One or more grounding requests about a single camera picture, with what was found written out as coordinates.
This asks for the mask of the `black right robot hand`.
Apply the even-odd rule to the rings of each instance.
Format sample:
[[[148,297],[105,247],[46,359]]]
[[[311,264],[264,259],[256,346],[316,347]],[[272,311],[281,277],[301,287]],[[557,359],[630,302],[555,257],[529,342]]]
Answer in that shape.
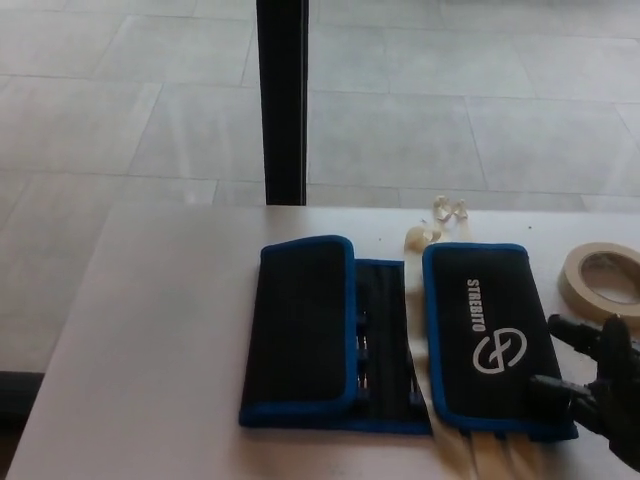
[[[639,469],[639,343],[618,315],[601,325],[554,314],[550,334],[597,363],[584,385],[545,375],[529,379],[528,399],[544,420],[573,420],[608,439],[609,450]]]

